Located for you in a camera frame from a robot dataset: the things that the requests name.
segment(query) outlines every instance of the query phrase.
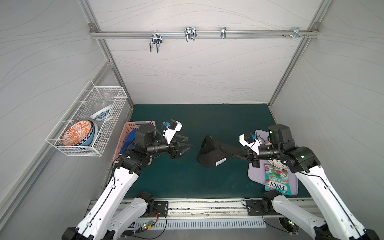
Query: white label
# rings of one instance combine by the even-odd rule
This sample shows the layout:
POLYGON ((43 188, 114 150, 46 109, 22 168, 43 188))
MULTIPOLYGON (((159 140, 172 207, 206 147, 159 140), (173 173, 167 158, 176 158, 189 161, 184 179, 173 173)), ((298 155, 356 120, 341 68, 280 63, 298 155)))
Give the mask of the white label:
POLYGON ((218 166, 219 164, 222 164, 223 162, 225 162, 226 159, 227 158, 225 157, 225 158, 221 159, 220 161, 217 161, 216 162, 216 166, 218 166))
POLYGON ((276 189, 281 189, 281 190, 287 190, 288 187, 287 185, 285 184, 282 184, 282 183, 279 183, 279 182, 275 182, 275 181, 270 181, 268 183, 268 185, 272 188, 276 188, 276 189))

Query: orange patterned bowl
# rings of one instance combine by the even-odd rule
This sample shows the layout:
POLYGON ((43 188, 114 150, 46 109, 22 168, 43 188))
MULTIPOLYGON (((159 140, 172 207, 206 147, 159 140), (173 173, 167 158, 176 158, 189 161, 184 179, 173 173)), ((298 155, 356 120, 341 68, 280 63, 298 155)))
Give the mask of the orange patterned bowl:
POLYGON ((92 129, 90 121, 80 121, 73 124, 63 136, 63 145, 72 146, 83 140, 92 129))

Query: blue cloth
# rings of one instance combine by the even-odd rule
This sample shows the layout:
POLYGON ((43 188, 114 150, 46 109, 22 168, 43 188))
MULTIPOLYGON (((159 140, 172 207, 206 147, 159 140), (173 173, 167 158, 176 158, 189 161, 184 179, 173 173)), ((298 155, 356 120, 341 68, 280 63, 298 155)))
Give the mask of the blue cloth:
POLYGON ((123 154, 125 151, 127 151, 128 145, 135 141, 137 129, 132 130, 129 134, 127 139, 125 140, 124 145, 121 148, 120 154, 123 154))

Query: ventilation grille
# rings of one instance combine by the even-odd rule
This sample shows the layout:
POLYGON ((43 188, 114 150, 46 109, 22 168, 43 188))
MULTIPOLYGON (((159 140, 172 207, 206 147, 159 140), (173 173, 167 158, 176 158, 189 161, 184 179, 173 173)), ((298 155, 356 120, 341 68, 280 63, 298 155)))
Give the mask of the ventilation grille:
MULTIPOLYGON (((128 230, 137 230, 147 222, 148 220, 136 220, 128 230)), ((165 219, 161 219, 151 229, 160 230, 165 226, 165 219)), ((265 223, 261 218, 170 219, 167 220, 166 227, 167 230, 219 228, 265 228, 265 223)))

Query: wall panel wave pattern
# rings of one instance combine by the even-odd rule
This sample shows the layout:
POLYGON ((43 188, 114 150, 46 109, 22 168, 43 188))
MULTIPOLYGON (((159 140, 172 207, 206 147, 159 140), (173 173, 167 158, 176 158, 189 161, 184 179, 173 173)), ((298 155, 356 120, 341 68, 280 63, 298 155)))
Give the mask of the wall panel wave pattern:
POLYGON ((105 62, 77 1, 0 3, 0 206, 105 62))
POLYGON ((297 39, 108 40, 135 104, 267 103, 297 39))
POLYGON ((307 28, 321 0, 89 1, 103 31, 307 28))
POLYGON ((335 0, 272 105, 366 228, 384 229, 384 2, 335 0))

